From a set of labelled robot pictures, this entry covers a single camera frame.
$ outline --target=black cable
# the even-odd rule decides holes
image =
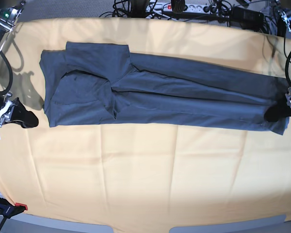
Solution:
[[[6,66],[8,68],[8,71],[9,71],[9,84],[7,85],[5,90],[0,91],[0,95],[4,96],[4,95],[8,94],[8,92],[11,90],[12,83],[13,83],[13,71],[12,71],[12,67],[11,67],[8,59],[6,59],[6,57],[2,51],[0,51],[0,56],[2,57],[3,61],[5,62]]]
[[[286,53],[286,35],[287,35],[287,32],[285,32],[285,36],[284,36],[284,39],[283,39],[283,52],[285,54],[286,59],[288,59],[288,56],[287,56],[287,53]]]
[[[228,7],[225,4],[221,3],[221,7],[224,7],[225,9],[227,9],[226,12],[228,13]],[[225,14],[223,16],[224,16],[224,18],[227,19],[226,20],[226,26],[230,28],[231,27],[231,18],[228,15],[225,15]]]
[[[290,65],[290,63],[291,63],[291,52],[289,53],[289,55],[287,57],[286,66],[285,66],[286,79],[287,79],[287,82],[288,82],[289,86],[291,87],[291,79],[290,79],[290,76],[289,76],[289,65]]]
[[[275,18],[275,22],[276,22],[276,27],[277,27],[277,15],[275,13],[275,7],[273,7],[273,15],[274,15],[274,18]]]
[[[128,1],[128,12],[129,12],[129,14],[131,14],[130,0]]]
[[[105,13],[102,13],[101,15],[99,15],[99,18],[102,17],[104,14],[107,14],[107,13],[111,13],[112,14],[113,12],[112,11],[107,11]]]
[[[275,21],[271,17],[269,16],[265,16],[265,17],[268,18],[277,27],[277,23],[275,23]]]
[[[244,5],[248,5],[248,4],[252,4],[252,3],[257,3],[257,2],[262,2],[262,1],[268,1],[268,0],[258,0],[258,1],[252,1],[252,2],[249,2],[249,3],[246,3],[246,4],[236,5],[236,6],[230,7],[229,10],[233,9],[234,7],[244,6]],[[188,22],[190,20],[195,20],[195,19],[202,18],[202,17],[205,17],[205,16],[199,16],[199,17],[196,17],[196,18],[190,18],[190,19],[185,20],[184,22]]]
[[[122,1],[122,6],[123,6],[123,10],[125,11],[126,10],[126,8],[125,8],[125,4],[124,4],[124,2]]]
[[[162,8],[162,12],[164,11],[165,6],[167,6],[168,4],[171,4],[171,2],[166,3],[166,4],[163,6],[163,8]]]
[[[260,27],[259,29],[263,34],[267,34],[267,30],[264,27]]]
[[[116,0],[114,0],[114,4],[113,4],[113,6],[112,6],[112,8],[114,9],[114,11],[113,11],[113,15],[112,15],[112,17],[115,17],[115,16],[117,16],[117,17],[123,17],[123,16],[125,16],[125,15],[126,15],[127,17],[130,17],[129,9],[128,9],[128,11],[127,11],[125,7],[124,7],[124,9],[121,9],[121,8],[118,8],[118,7],[117,7],[118,4],[122,4],[122,5],[124,6],[124,3],[125,3],[125,2],[129,2],[129,1],[130,1],[130,0],[122,0],[122,1],[116,2]]]
[[[267,34],[271,35],[272,34],[272,30],[271,30],[271,27],[270,27],[270,25],[268,24],[268,22],[266,20],[264,21],[263,25],[266,26]]]
[[[226,2],[227,4],[229,4],[230,8],[233,8],[232,4],[231,4],[231,3],[229,3],[229,2],[228,2],[228,1],[226,1],[226,0],[221,0],[221,2]]]
[[[154,7],[156,6],[158,0],[155,0],[153,7],[150,10],[150,14],[153,13]]]
[[[108,16],[113,15],[113,12],[111,12],[110,14],[106,15],[105,18],[107,18]]]
[[[4,217],[4,218],[2,219],[2,221],[1,221],[1,223],[0,223],[0,231],[2,230],[2,227],[3,227],[3,225],[5,224],[6,220],[7,220],[6,217]]]
[[[222,8],[222,7],[224,7],[225,10],[220,10],[219,14],[220,14],[220,15],[223,15],[223,16],[227,16],[227,15],[224,13],[224,11],[226,11],[226,13],[229,14],[229,10],[228,10],[229,8],[228,8],[228,6],[226,6],[225,4],[221,3],[221,8]]]

